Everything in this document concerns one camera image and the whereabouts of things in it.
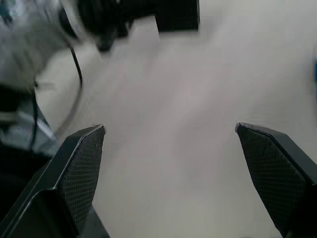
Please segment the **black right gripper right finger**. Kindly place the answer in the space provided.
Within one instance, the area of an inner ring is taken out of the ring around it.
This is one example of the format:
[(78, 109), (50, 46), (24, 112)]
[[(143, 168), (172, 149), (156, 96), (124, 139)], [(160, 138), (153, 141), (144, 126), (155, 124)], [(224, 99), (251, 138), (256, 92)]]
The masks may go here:
[(317, 165), (285, 133), (236, 124), (252, 183), (284, 238), (317, 236)]

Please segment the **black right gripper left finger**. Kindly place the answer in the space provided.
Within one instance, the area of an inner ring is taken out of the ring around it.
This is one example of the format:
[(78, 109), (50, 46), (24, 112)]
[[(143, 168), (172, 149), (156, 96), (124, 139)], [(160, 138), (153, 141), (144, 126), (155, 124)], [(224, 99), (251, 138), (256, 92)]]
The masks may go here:
[(105, 134), (103, 125), (79, 130), (51, 158), (1, 145), (1, 237), (108, 237), (92, 205)]

